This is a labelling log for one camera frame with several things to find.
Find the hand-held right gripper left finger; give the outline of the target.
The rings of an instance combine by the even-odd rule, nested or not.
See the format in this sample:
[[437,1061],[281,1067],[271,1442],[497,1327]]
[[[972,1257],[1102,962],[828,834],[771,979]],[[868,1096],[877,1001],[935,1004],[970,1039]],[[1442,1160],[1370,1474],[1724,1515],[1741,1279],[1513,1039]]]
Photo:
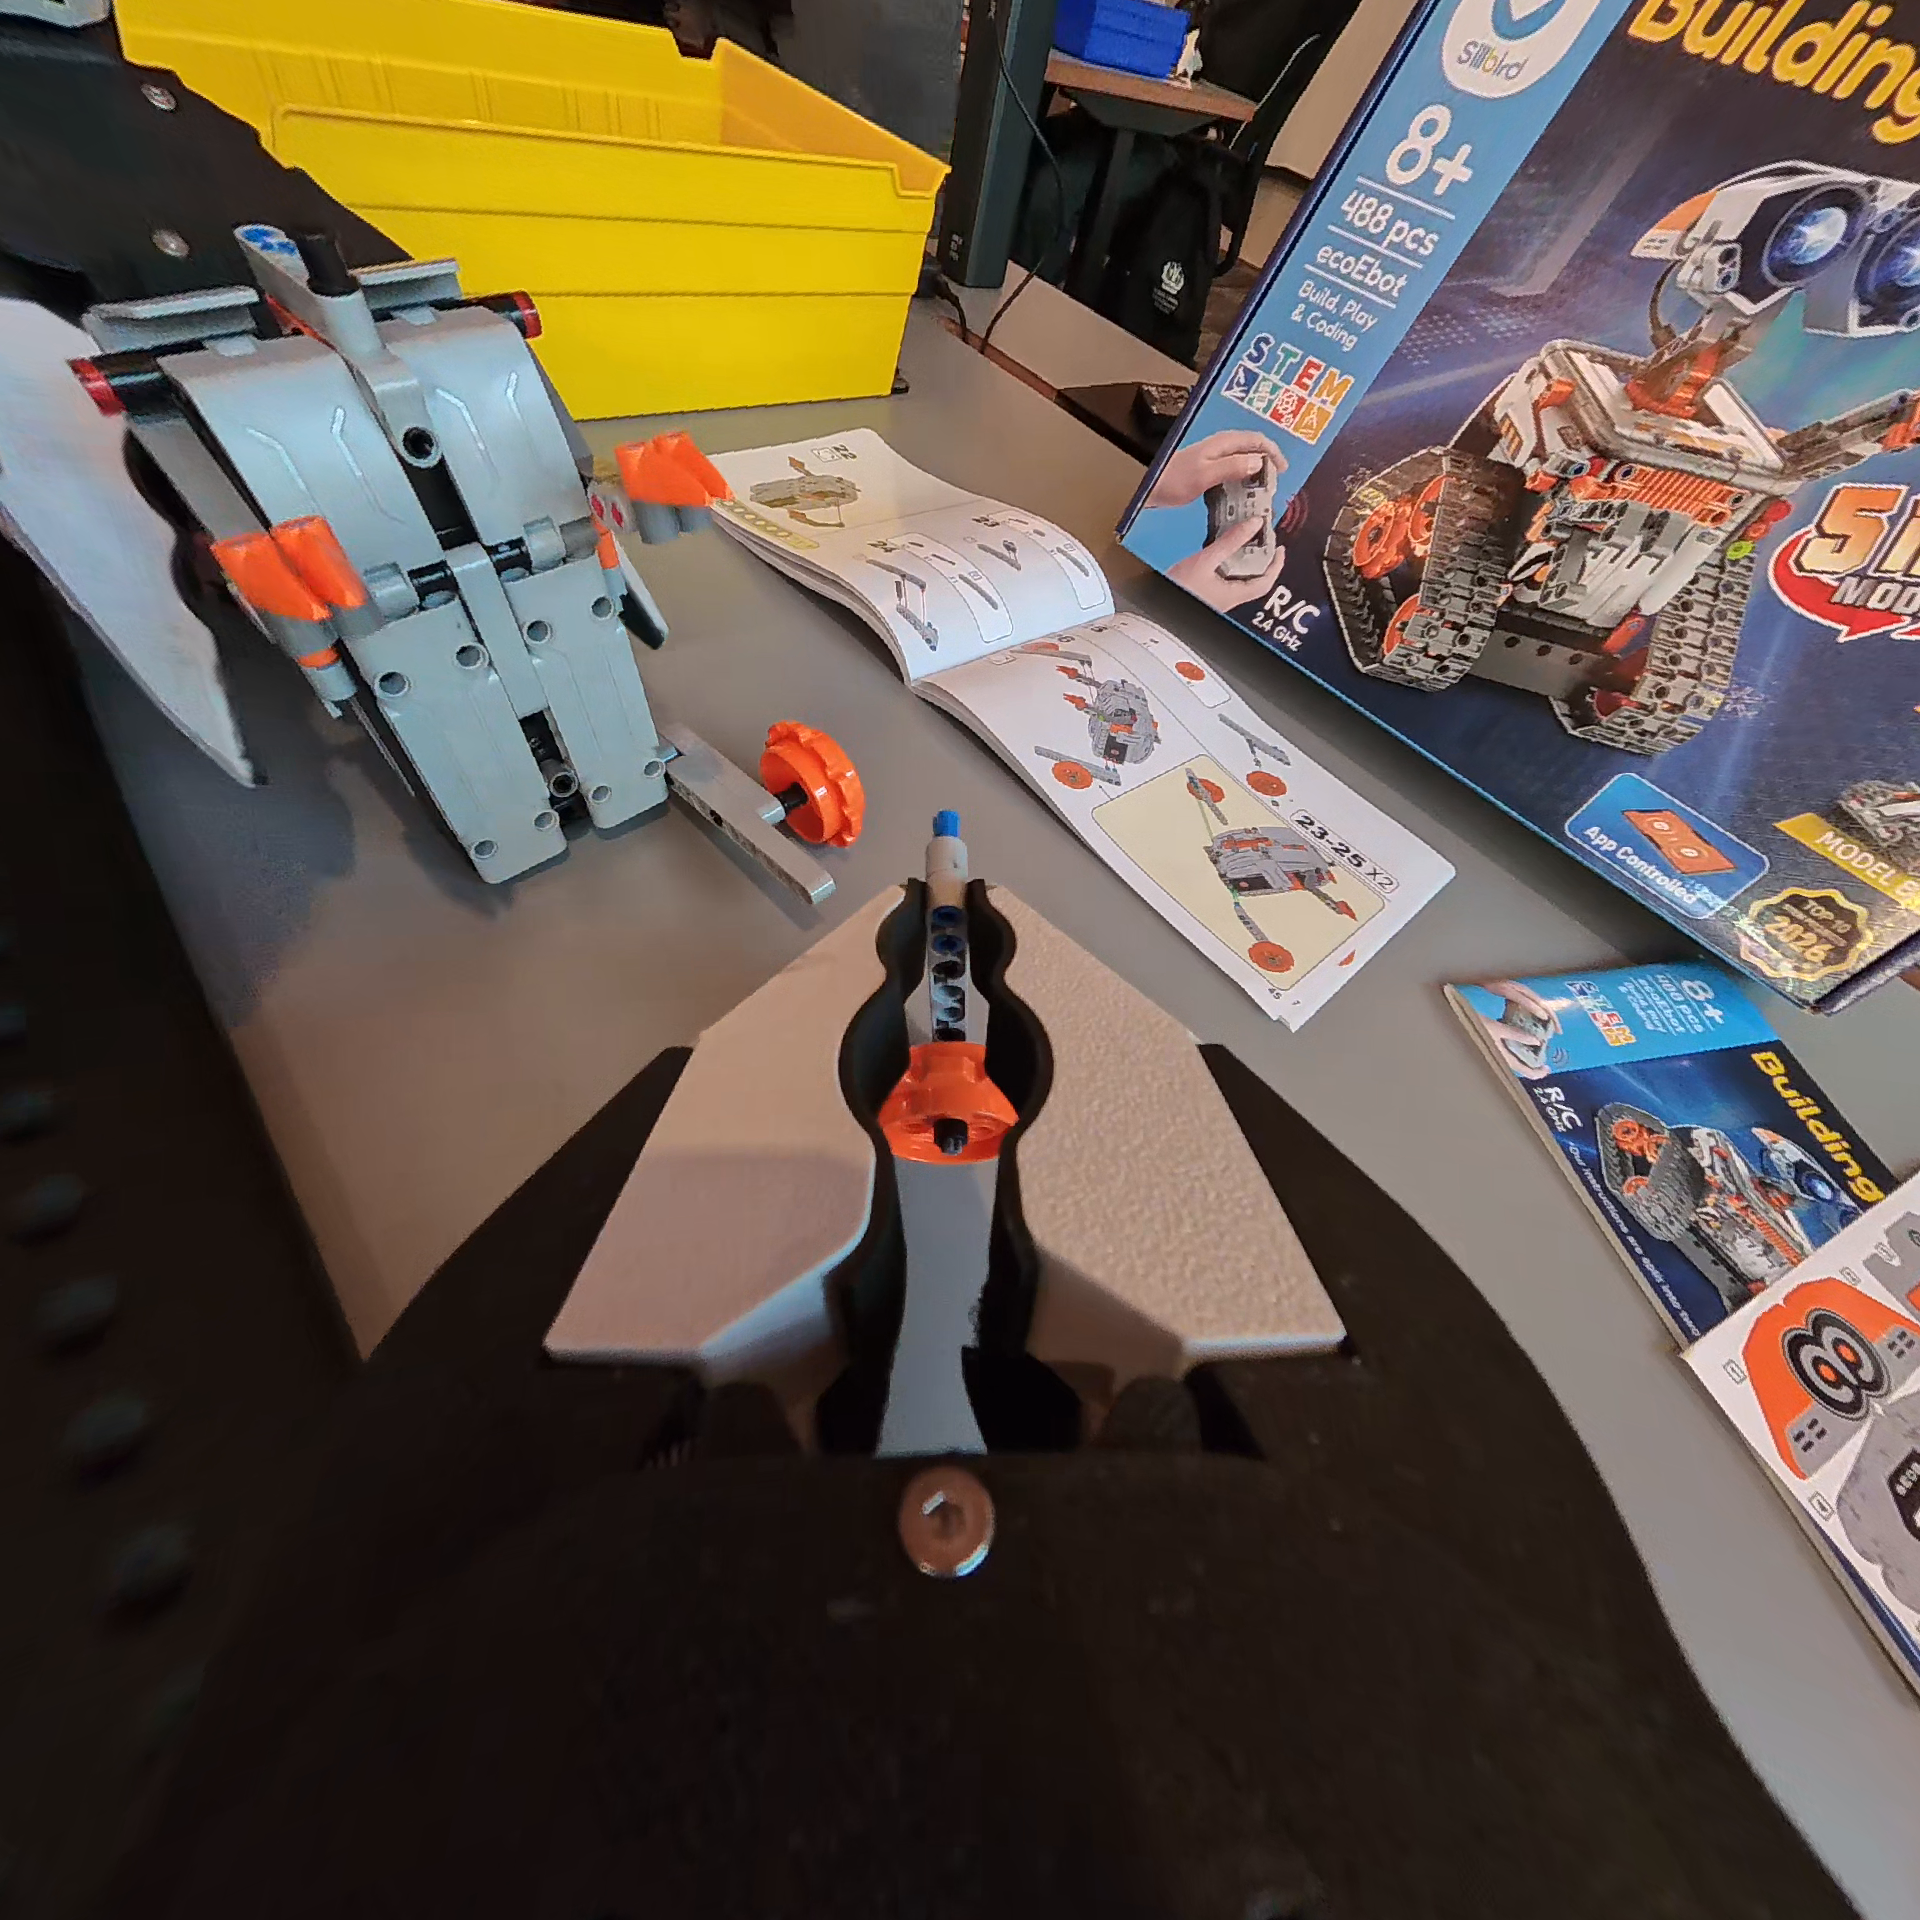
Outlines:
[[882,892],[697,1039],[546,1359],[766,1385],[821,1451],[879,1449],[905,1237],[877,1108],[925,906],[921,881]]

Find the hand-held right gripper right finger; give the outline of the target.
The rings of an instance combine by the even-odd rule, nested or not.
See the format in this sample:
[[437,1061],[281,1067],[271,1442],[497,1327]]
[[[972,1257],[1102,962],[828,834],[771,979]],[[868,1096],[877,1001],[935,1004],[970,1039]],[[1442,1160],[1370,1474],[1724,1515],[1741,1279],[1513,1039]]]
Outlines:
[[1346,1337],[1198,1040],[1012,892],[967,887],[1014,1107],[963,1348],[988,1449],[1071,1449],[1138,1380]]

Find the grey toy brick robot model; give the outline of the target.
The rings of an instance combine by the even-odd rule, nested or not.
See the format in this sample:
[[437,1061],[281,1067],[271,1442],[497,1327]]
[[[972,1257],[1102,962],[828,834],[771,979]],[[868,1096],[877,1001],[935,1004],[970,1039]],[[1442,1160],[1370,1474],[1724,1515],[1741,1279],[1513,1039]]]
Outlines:
[[527,295],[449,258],[347,267],[324,232],[235,229],[252,284],[101,301],[83,391],[175,553],[355,720],[481,881],[671,796],[609,591],[591,452]]

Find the grey beam with orange gear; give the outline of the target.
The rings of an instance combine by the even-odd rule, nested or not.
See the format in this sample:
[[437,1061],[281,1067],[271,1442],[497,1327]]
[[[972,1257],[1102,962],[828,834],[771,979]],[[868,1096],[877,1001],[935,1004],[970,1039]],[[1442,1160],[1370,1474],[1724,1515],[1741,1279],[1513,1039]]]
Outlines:
[[994,1161],[1018,1112],[988,1071],[988,1050],[972,1040],[970,848],[954,808],[933,817],[925,850],[927,1039],[879,1108],[879,1129],[900,1161]]
[[810,908],[835,893],[823,848],[853,848],[867,788],[847,753],[802,723],[767,727],[750,776],[689,727],[660,730],[671,800]]

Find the yellow plastic bin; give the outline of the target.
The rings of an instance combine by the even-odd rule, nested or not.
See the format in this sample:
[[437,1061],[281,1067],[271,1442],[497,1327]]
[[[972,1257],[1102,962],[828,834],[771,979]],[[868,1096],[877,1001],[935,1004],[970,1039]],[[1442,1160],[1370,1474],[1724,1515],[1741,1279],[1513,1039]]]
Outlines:
[[722,42],[482,2],[115,4],[126,56],[477,295],[577,419],[892,391],[947,165]]

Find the open instruction booklet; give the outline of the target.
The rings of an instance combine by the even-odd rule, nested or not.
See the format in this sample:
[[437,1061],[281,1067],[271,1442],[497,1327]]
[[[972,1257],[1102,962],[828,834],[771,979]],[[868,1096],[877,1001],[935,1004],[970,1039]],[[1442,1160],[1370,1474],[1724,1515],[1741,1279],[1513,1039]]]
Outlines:
[[1454,877],[1062,527],[855,428],[714,457],[730,535],[862,617],[1159,917],[1290,1028]]

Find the small blue booklet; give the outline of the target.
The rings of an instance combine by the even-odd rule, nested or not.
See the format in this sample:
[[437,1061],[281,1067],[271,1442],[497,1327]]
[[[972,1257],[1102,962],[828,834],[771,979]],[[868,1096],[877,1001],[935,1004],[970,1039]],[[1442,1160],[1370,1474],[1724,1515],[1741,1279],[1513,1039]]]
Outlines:
[[1445,997],[1679,1348],[1898,1184],[1725,968],[1505,977]]

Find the dark background table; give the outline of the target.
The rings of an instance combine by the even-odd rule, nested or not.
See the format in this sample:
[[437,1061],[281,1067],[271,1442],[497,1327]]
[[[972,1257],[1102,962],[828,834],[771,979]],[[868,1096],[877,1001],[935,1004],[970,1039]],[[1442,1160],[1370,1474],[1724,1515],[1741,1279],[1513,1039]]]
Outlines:
[[990,2],[967,12],[951,173],[935,265],[955,287],[996,288],[1011,267],[1031,161],[1058,157],[1043,132],[1047,101],[1067,99],[1097,130],[1086,197],[1062,212],[1067,284],[1094,291],[1138,141],[1261,124],[1261,106],[1206,80],[1140,80],[1052,48],[1057,4]]

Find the black backpack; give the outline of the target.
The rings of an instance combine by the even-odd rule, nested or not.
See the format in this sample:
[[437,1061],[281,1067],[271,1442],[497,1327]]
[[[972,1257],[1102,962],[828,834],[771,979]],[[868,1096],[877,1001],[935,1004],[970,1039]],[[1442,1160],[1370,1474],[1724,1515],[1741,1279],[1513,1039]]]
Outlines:
[[1213,139],[1165,144],[1154,180],[1115,223],[1094,311],[1193,367],[1215,280],[1238,258],[1259,165]]

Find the black perforated panel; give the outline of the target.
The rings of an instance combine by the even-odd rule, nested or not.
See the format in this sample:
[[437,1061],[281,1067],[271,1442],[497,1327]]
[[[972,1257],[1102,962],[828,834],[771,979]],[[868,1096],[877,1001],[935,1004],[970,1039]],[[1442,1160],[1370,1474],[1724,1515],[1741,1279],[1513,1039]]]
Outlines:
[[4,545],[4,1916],[90,1916],[353,1365],[79,668]]

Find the sticker sheet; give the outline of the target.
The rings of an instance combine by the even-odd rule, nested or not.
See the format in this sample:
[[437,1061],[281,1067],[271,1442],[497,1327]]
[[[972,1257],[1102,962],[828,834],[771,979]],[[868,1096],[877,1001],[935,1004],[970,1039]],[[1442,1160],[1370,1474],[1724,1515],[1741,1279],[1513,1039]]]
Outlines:
[[1917,1685],[1917,1181],[1684,1348]]

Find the blue storage bin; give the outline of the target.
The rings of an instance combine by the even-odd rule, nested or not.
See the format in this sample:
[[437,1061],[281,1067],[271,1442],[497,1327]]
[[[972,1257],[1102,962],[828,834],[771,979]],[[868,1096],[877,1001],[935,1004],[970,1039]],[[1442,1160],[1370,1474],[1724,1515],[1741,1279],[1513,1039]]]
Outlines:
[[1140,80],[1167,80],[1186,45],[1190,16],[1182,4],[1097,0],[1057,4],[1052,48],[1071,60]]

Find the printed toy cardboard box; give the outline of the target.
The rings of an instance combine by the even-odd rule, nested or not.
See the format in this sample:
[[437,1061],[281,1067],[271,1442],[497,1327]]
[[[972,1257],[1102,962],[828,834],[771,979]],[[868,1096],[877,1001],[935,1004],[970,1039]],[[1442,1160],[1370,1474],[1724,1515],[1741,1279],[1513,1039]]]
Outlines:
[[1831,1016],[1915,975],[1915,4],[1420,4],[1121,543]]

